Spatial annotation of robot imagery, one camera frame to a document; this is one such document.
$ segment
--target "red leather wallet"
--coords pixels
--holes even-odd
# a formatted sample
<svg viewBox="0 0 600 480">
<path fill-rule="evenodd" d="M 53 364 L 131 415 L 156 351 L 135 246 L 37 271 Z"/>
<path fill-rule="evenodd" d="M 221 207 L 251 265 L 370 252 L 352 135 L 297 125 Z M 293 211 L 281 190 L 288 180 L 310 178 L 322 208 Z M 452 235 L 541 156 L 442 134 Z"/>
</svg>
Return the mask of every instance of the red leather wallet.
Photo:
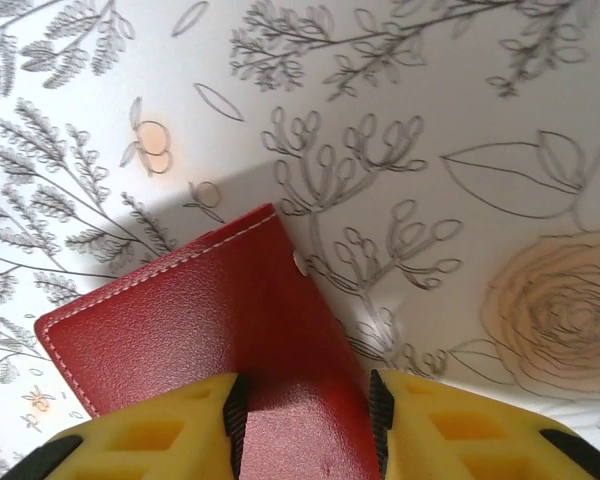
<svg viewBox="0 0 600 480">
<path fill-rule="evenodd" d="M 35 329 L 94 416 L 238 372 L 250 385 L 242 479 L 379 478 L 365 375 L 271 205 Z"/>
</svg>

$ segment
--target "leafy branch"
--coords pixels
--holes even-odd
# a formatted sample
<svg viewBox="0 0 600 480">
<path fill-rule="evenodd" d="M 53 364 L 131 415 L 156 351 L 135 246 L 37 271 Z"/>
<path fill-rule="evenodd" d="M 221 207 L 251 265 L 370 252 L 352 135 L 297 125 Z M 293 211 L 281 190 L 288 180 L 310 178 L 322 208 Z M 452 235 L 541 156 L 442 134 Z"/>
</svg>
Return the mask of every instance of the leafy branch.
<svg viewBox="0 0 600 480">
<path fill-rule="evenodd" d="M 384 72 L 390 82 L 399 83 L 402 68 L 425 66 L 425 34 L 432 28 L 448 24 L 452 27 L 451 38 L 457 39 L 477 18 L 511 9 L 528 19 L 520 32 L 521 40 L 500 42 L 512 53 L 512 73 L 509 78 L 487 79 L 500 90 L 500 96 L 507 97 L 518 93 L 519 84 L 539 77 L 547 69 L 557 68 L 559 63 L 579 63 L 587 58 L 586 52 L 574 43 L 582 39 L 596 3 L 596 0 L 548 4 L 527 0 L 398 0 L 394 2 L 391 21 L 381 23 L 373 12 L 356 9 L 354 19 L 361 33 L 334 39 L 334 19 L 325 7 L 309 7 L 306 15 L 301 16 L 292 9 L 277 9 L 271 0 L 260 0 L 246 12 L 246 28 L 233 31 L 230 66 L 242 80 L 255 78 L 262 91 L 277 88 L 290 91 L 303 86 L 302 58 L 316 50 L 332 47 L 340 50 L 347 45 L 353 56 L 336 54 L 337 71 L 327 76 L 324 83 L 335 86 L 329 100 L 342 95 L 355 97 L 359 80 L 377 87 L 378 74 Z M 416 13 L 419 20 L 410 21 Z M 575 23 L 565 23 L 568 16 L 574 17 Z"/>
<path fill-rule="evenodd" d="M 375 241 L 352 227 L 343 229 L 344 239 L 333 244 L 340 265 L 330 260 L 325 248 L 320 217 L 370 188 L 383 172 L 415 173 L 424 170 L 427 162 L 410 158 L 422 134 L 424 122 L 411 118 L 406 124 L 393 122 L 379 134 L 377 119 L 366 115 L 357 127 L 349 127 L 343 136 L 348 155 L 339 158 L 332 145 L 317 148 L 320 115 L 309 113 L 286 125 L 285 112 L 276 108 L 271 116 L 272 131 L 262 133 L 264 147 L 279 158 L 274 176 L 286 193 L 281 210 L 291 216 L 308 217 L 308 233 L 312 254 L 308 265 L 331 285 L 362 302 L 380 335 L 379 344 L 397 353 L 396 332 L 392 318 L 385 309 L 378 310 L 371 299 L 373 289 L 392 271 L 399 271 L 414 286 L 432 290 L 442 285 L 440 277 L 457 271 L 462 262 L 453 258 L 440 259 L 423 267 L 418 261 L 424 252 L 437 244 L 451 240 L 462 230 L 462 223 L 445 219 L 425 225 L 415 220 L 417 203 L 407 199 L 393 207 L 386 235 L 386 256 Z M 380 136 L 385 146 L 376 158 L 370 152 L 372 140 Z"/>
<path fill-rule="evenodd" d="M 0 97 L 9 96 L 15 84 L 18 38 L 9 35 L 9 30 L 19 21 L 64 1 L 51 0 L 34 8 L 27 0 L 0 0 L 0 18 L 9 18 L 0 25 Z M 99 38 L 90 55 L 82 43 L 95 32 Z M 125 39 L 134 38 L 133 26 L 117 11 L 116 0 L 108 0 L 100 10 L 95 9 L 93 2 L 66 1 L 64 9 L 47 25 L 44 39 L 20 49 L 20 55 L 27 59 L 21 68 L 50 74 L 43 87 L 59 88 L 84 70 L 89 59 L 95 75 L 106 73 L 118 62 Z"/>
<path fill-rule="evenodd" d="M 149 236 L 156 251 L 160 253 L 171 252 L 176 247 L 176 241 L 167 237 L 167 229 L 160 226 L 157 218 L 150 215 L 142 202 L 136 201 L 131 195 L 122 193 L 122 204 L 131 208 L 131 216 L 140 225 L 144 225 L 144 232 Z"/>
<path fill-rule="evenodd" d="M 0 383 L 10 383 L 18 376 L 11 362 L 13 357 L 24 356 L 49 361 L 36 350 L 37 340 L 28 330 L 0 317 Z"/>
<path fill-rule="evenodd" d="M 59 128 L 51 125 L 48 118 L 22 99 L 18 101 L 15 112 L 22 119 L 22 124 L 0 120 L 0 133 L 10 144 L 0 146 L 0 167 L 7 176 L 7 183 L 0 190 L 0 222 L 12 224 L 0 227 L 0 242 L 28 255 L 41 252 L 52 265 L 15 261 L 0 255 L 0 265 L 6 265 L 6 268 L 0 268 L 0 303 L 12 297 L 19 271 L 33 271 L 33 284 L 47 293 L 47 298 L 55 305 L 67 303 L 80 295 L 74 280 L 67 276 L 115 278 L 106 274 L 72 271 L 62 265 L 57 258 L 62 246 L 50 231 L 50 221 L 79 223 L 86 227 L 81 232 L 66 235 L 64 246 L 108 264 L 111 272 L 116 272 L 134 258 L 134 244 L 140 245 L 152 256 L 175 247 L 175 241 L 167 239 L 166 230 L 160 227 L 157 219 L 146 211 L 142 203 L 135 200 L 129 203 L 131 197 L 126 194 L 123 194 L 123 203 L 132 206 L 132 216 L 145 225 L 145 232 L 156 244 L 155 247 L 106 213 L 104 204 L 111 192 L 103 181 L 109 172 L 97 165 L 98 152 L 87 148 L 88 132 L 72 125 L 66 126 L 73 143 L 70 151 L 76 160 L 71 165 L 67 141 L 61 138 Z M 36 189 L 30 197 L 26 197 L 21 189 L 29 184 L 36 184 Z M 85 211 L 97 216 L 103 226 L 88 221 Z"/>
</svg>

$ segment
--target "orange rose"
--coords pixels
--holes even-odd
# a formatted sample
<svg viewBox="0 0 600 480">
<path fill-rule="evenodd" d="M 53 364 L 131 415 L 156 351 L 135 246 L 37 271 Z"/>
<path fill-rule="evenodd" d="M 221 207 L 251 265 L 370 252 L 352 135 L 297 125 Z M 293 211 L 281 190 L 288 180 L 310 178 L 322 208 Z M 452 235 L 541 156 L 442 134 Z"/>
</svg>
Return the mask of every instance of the orange rose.
<svg viewBox="0 0 600 480">
<path fill-rule="evenodd" d="M 542 237 L 490 283 L 482 322 L 534 393 L 600 399 L 600 232 Z"/>
</svg>

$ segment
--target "line drawing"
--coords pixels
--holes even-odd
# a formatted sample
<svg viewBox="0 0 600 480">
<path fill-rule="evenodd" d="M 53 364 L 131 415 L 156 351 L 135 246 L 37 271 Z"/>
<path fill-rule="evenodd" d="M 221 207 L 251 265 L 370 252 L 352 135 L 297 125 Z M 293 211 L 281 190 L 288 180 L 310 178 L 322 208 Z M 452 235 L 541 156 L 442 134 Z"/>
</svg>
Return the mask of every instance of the line drawing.
<svg viewBox="0 0 600 480">
<path fill-rule="evenodd" d="M 502 266 L 479 312 L 486 338 L 448 349 L 448 358 L 491 383 L 557 400 L 542 413 L 571 423 L 577 415 L 581 428 L 600 431 L 600 148 L 587 158 L 569 136 L 536 135 L 441 156 L 450 178 L 482 204 L 574 225 Z"/>
<path fill-rule="evenodd" d="M 51 362 L 38 351 L 38 340 L 29 330 L 0 317 L 0 383 L 8 384 L 19 376 L 12 363 L 16 357 L 27 357 Z"/>
<path fill-rule="evenodd" d="M 206 1 L 197 2 L 189 7 L 176 22 L 173 30 L 171 31 L 171 36 L 173 38 L 179 37 L 183 33 L 193 28 L 200 21 L 208 8 L 209 2 Z"/>
<path fill-rule="evenodd" d="M 209 105 L 216 112 L 218 112 L 221 115 L 224 115 L 227 118 L 230 118 L 231 120 L 235 120 L 237 122 L 244 122 L 244 116 L 242 115 L 240 110 L 238 110 L 238 108 L 233 103 L 231 103 L 213 88 L 208 87 L 207 85 L 203 85 L 202 83 L 194 83 L 193 86 L 195 87 L 196 91 L 198 92 L 198 95 L 200 95 L 200 98 L 202 98 L 204 103 Z"/>
<path fill-rule="evenodd" d="M 500 212 L 538 220 L 568 215 L 580 231 L 600 230 L 600 149 L 588 161 L 572 138 L 536 135 L 536 142 L 488 143 L 441 159 L 462 190 Z"/>
<path fill-rule="evenodd" d="M 159 221 L 126 192 L 121 193 L 122 203 L 143 226 L 146 238 L 132 233 L 107 213 L 106 203 L 112 192 L 104 181 L 109 171 L 98 165 L 98 151 L 88 149 L 88 132 L 67 124 L 67 139 L 63 139 L 60 129 L 23 99 L 18 100 L 15 113 L 23 124 L 0 120 L 1 135 L 9 140 L 9 146 L 0 145 L 0 167 L 7 175 L 0 188 L 0 223 L 9 225 L 0 228 L 0 242 L 28 254 L 31 262 L 0 256 L 0 303 L 12 299 L 19 283 L 16 274 L 22 271 L 31 271 L 34 285 L 60 306 L 81 295 L 73 278 L 110 280 L 136 254 L 155 258 L 175 248 L 176 240 L 168 238 Z M 27 198 L 21 188 L 31 184 L 36 190 Z M 3 202 L 9 208 L 3 208 Z M 102 224 L 87 221 L 82 213 L 86 211 Z M 71 223 L 80 230 L 69 233 L 70 229 L 63 226 L 61 243 L 52 231 L 52 220 Z M 90 255 L 107 265 L 111 274 L 68 268 L 57 258 L 63 248 Z"/>
<path fill-rule="evenodd" d="M 120 167 L 125 167 L 138 156 L 147 174 L 164 174 L 173 167 L 173 154 L 171 147 L 171 134 L 167 127 L 153 120 L 141 120 L 142 97 L 137 97 L 131 105 L 129 119 L 131 128 L 136 134 L 136 140 L 131 142 L 120 160 Z"/>
<path fill-rule="evenodd" d="M 394 357 L 400 354 L 412 371 L 428 376 L 440 374 L 443 364 L 437 357 L 429 354 L 420 357 L 412 346 L 399 342 L 392 312 L 378 308 L 372 292 L 391 272 L 401 273 L 411 285 L 423 291 L 440 288 L 441 277 L 457 271 L 462 262 L 443 258 L 428 267 L 416 267 L 414 261 L 423 252 L 456 237 L 462 231 L 462 222 L 442 219 L 425 224 L 418 220 L 416 200 L 407 198 L 398 202 L 387 222 L 388 262 L 380 261 L 377 243 L 354 227 L 345 226 L 343 238 L 330 248 L 321 233 L 323 214 L 371 188 L 382 173 L 417 174 L 427 168 L 426 161 L 410 158 L 424 121 L 414 116 L 407 123 L 395 121 L 380 132 L 376 116 L 365 115 L 356 127 L 345 130 L 343 146 L 349 156 L 339 158 L 337 149 L 330 144 L 318 148 L 321 126 L 318 112 L 289 121 L 286 117 L 284 109 L 274 109 L 272 130 L 261 134 L 265 149 L 279 156 L 274 164 L 274 177 L 286 194 L 279 208 L 286 215 L 307 218 L 312 247 L 305 258 L 307 265 L 333 288 L 357 297 L 367 311 L 371 323 L 359 323 L 357 328 L 378 349 L 360 342 L 353 342 L 354 348 L 367 358 L 383 358 L 387 365 L 395 365 Z M 376 136 L 386 146 L 380 159 L 368 154 Z"/>
<path fill-rule="evenodd" d="M 207 217 L 218 223 L 226 223 L 214 209 L 222 202 L 222 193 L 215 183 L 202 182 L 195 185 L 189 182 L 189 195 L 191 202 L 184 203 L 185 208 L 197 208 Z"/>
<path fill-rule="evenodd" d="M 63 2 L 64 9 L 40 32 L 41 38 L 19 47 L 18 37 L 10 34 L 12 28 Z M 22 70 L 47 73 L 49 77 L 42 86 L 56 89 L 84 70 L 89 60 L 95 75 L 107 73 L 119 61 L 126 41 L 135 39 L 135 30 L 119 13 L 116 0 L 108 0 L 100 9 L 87 0 L 50 0 L 37 7 L 29 1 L 0 0 L 0 18 L 6 19 L 0 25 L 0 98 L 11 95 L 18 54 L 26 58 Z M 82 48 L 89 36 L 98 37 L 91 54 Z"/>
<path fill-rule="evenodd" d="M 334 16 L 324 6 L 310 6 L 302 14 L 292 8 L 278 8 L 272 0 L 258 0 L 246 12 L 245 27 L 233 30 L 232 73 L 241 80 L 252 79 L 263 92 L 278 88 L 293 91 L 304 86 L 303 59 L 313 52 L 333 49 L 338 52 L 334 55 L 337 70 L 323 82 L 334 87 L 328 100 L 356 97 L 359 84 L 378 87 L 381 73 L 398 84 L 405 68 L 426 66 L 429 30 L 447 26 L 451 39 L 457 41 L 491 12 L 508 10 L 523 16 L 525 26 L 518 38 L 500 41 L 500 48 L 510 56 L 510 71 L 486 79 L 500 97 L 508 98 L 518 95 L 523 83 L 560 65 L 587 60 L 588 54 L 578 42 L 598 1 L 401 0 L 394 4 L 391 20 L 384 23 L 371 10 L 355 9 L 353 17 L 360 34 L 338 38 L 334 36 Z M 340 53 L 343 47 L 349 47 L 351 53 Z"/>
</svg>

